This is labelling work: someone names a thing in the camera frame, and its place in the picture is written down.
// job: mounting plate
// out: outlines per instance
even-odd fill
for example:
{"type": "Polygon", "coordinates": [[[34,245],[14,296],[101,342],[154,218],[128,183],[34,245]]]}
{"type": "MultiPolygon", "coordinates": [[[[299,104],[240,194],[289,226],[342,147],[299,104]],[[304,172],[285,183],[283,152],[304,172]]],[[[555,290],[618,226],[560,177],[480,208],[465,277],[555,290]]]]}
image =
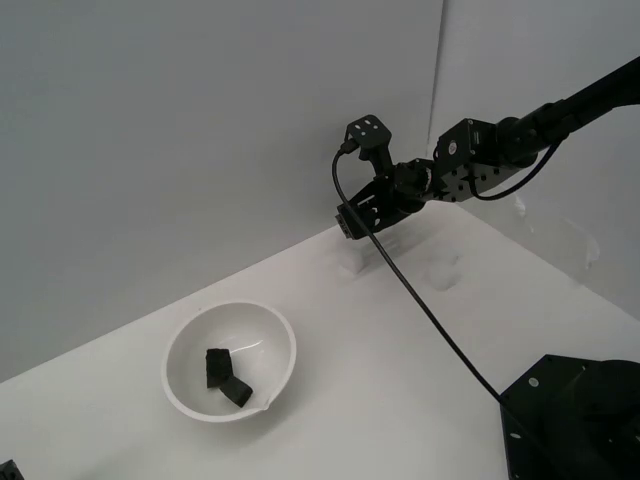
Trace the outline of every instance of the mounting plate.
{"type": "MultiPolygon", "coordinates": [[[[502,393],[502,398],[527,429],[542,437],[542,411],[547,401],[589,365],[581,358],[545,355],[502,393]]],[[[549,462],[515,426],[504,409],[502,430],[511,480],[560,480],[549,462]]]]}

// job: bowl rim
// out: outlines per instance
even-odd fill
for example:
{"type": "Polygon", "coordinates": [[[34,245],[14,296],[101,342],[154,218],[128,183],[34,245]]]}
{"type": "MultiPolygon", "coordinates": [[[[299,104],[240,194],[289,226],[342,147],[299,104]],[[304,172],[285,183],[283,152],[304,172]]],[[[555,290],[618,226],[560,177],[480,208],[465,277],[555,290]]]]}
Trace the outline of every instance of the bowl rim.
{"type": "Polygon", "coordinates": [[[248,300],[248,299],[233,299],[233,300],[224,300],[221,302],[215,302],[211,305],[208,305],[207,307],[198,309],[197,313],[190,316],[186,321],[182,322],[180,327],[176,330],[176,332],[171,337],[171,340],[169,341],[169,344],[165,349],[164,357],[162,360],[162,371],[161,371],[162,388],[164,390],[165,395],[167,396],[169,401],[173,404],[173,406],[176,407],[179,411],[181,411],[183,414],[185,414],[188,417],[191,417],[195,420],[200,420],[200,421],[209,422],[209,423],[233,422],[235,420],[240,420],[243,418],[248,418],[250,416],[253,416],[258,412],[266,410],[269,407],[269,405],[271,405],[271,403],[276,399],[276,397],[280,394],[280,392],[282,392],[285,385],[289,381],[289,378],[291,377],[291,373],[293,372],[293,366],[296,363],[296,356],[297,356],[297,345],[296,345],[296,337],[293,334],[293,329],[291,328],[291,325],[289,324],[287,319],[284,317],[284,315],[282,315],[278,310],[264,303],[261,303],[255,300],[248,300]],[[187,327],[187,325],[189,325],[196,318],[198,318],[200,315],[205,314],[206,312],[209,312],[211,310],[214,310],[215,308],[219,308],[219,307],[230,305],[230,304],[255,305],[257,307],[264,308],[265,310],[272,313],[280,320],[280,323],[284,326],[287,332],[287,336],[289,337],[289,345],[291,346],[291,352],[289,354],[289,364],[287,365],[287,370],[285,371],[284,376],[280,380],[280,383],[274,389],[265,407],[241,410],[238,413],[232,413],[230,415],[206,415],[204,413],[196,412],[195,410],[192,410],[191,408],[187,407],[173,393],[173,390],[169,385],[169,378],[167,375],[167,365],[169,362],[169,354],[171,353],[171,348],[173,347],[173,344],[177,340],[178,336],[182,333],[182,331],[187,327]]]}

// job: black object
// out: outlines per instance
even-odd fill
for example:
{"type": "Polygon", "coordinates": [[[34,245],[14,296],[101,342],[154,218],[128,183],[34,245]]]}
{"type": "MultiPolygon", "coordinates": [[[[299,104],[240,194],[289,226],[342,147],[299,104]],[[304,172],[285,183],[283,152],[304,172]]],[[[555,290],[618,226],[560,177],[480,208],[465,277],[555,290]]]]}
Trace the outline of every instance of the black object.
{"type": "Polygon", "coordinates": [[[231,375],[233,375],[233,366],[229,350],[226,348],[207,350],[207,388],[219,387],[231,375]]]}
{"type": "MultiPolygon", "coordinates": [[[[379,232],[421,210],[429,200],[503,198],[531,180],[571,133],[616,107],[637,104],[640,57],[566,100],[545,104],[520,119],[508,117],[493,124],[466,118],[438,139],[433,161],[396,165],[389,154],[391,132],[377,117],[366,115],[347,126],[342,152],[360,149],[359,158],[371,162],[375,177],[348,202],[371,232],[379,232]],[[480,195],[533,165],[547,148],[546,159],[508,193],[480,195]]],[[[343,200],[338,206],[338,224],[347,238],[364,237],[345,204],[343,200]]]]}
{"type": "Polygon", "coordinates": [[[233,375],[220,385],[220,391],[240,408],[244,407],[253,394],[253,389],[249,385],[233,375]]]}
{"type": "Polygon", "coordinates": [[[24,480],[16,462],[9,460],[0,465],[0,480],[24,480]]]}
{"type": "MultiPolygon", "coordinates": [[[[502,394],[570,478],[640,478],[640,365],[545,355],[502,394]]],[[[502,410],[512,480],[560,477],[502,410]]]]}

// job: black block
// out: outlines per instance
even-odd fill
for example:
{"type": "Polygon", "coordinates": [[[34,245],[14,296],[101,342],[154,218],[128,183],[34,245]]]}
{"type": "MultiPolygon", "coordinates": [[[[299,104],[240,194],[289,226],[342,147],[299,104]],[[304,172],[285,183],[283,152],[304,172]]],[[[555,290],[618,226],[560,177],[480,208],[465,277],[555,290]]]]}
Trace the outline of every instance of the black block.
{"type": "Polygon", "coordinates": [[[253,389],[249,385],[233,375],[220,385],[220,391],[241,408],[244,407],[253,394],[253,389]]]}
{"type": "Polygon", "coordinates": [[[0,465],[0,480],[24,480],[16,462],[9,460],[0,465]]]}
{"type": "Polygon", "coordinates": [[[216,388],[233,375],[231,355],[226,348],[207,350],[207,388],[216,388]]]}

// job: black arm tube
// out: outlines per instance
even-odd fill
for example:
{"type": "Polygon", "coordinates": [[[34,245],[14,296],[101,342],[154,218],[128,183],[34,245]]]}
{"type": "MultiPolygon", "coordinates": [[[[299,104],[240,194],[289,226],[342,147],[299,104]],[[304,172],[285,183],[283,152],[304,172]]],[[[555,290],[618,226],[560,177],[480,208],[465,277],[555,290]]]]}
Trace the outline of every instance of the black arm tube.
{"type": "Polygon", "coordinates": [[[640,57],[566,100],[543,105],[521,119],[501,121],[496,138],[501,161],[517,165],[614,108],[638,103],[640,57]]]}

